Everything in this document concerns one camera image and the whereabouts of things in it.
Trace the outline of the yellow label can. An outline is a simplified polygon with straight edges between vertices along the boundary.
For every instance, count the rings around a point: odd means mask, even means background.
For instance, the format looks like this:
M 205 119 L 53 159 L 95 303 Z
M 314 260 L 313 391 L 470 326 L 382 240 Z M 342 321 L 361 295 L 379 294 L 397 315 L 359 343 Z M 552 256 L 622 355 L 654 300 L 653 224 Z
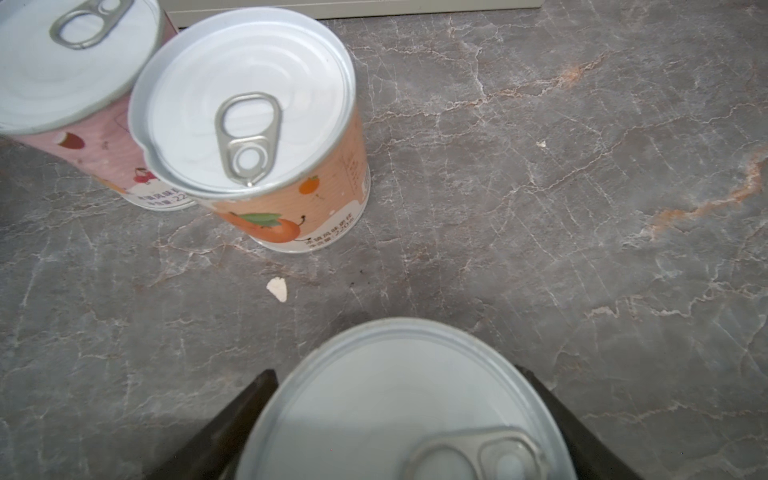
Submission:
M 250 433 L 240 479 L 572 479 L 522 372 L 457 328 L 389 318 L 305 358 Z

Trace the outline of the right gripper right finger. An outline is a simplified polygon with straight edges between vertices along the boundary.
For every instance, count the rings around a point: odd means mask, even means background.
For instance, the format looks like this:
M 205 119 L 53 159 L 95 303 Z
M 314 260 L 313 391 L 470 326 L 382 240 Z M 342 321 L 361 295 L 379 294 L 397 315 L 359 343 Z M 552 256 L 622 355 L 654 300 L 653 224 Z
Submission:
M 536 376 L 518 371 L 540 396 L 563 435 L 579 479 L 641 480 L 641 477 L 598 439 Z

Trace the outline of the orange persimmon label can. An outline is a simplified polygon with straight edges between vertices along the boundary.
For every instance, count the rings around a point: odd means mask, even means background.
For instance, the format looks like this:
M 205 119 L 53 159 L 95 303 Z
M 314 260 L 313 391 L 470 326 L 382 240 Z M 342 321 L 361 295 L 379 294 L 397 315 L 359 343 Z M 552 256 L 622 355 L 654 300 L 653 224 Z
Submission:
M 185 29 L 144 67 L 128 123 L 155 176 L 268 249 L 328 246 L 368 203 L 354 66 L 306 15 L 246 8 Z

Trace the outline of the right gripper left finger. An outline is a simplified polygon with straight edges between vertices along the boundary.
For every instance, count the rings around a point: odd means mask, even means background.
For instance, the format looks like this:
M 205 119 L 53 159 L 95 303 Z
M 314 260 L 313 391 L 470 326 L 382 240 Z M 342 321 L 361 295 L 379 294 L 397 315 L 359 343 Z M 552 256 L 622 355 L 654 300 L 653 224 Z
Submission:
M 262 371 L 189 442 L 145 479 L 220 479 L 235 462 L 278 386 L 274 369 Z

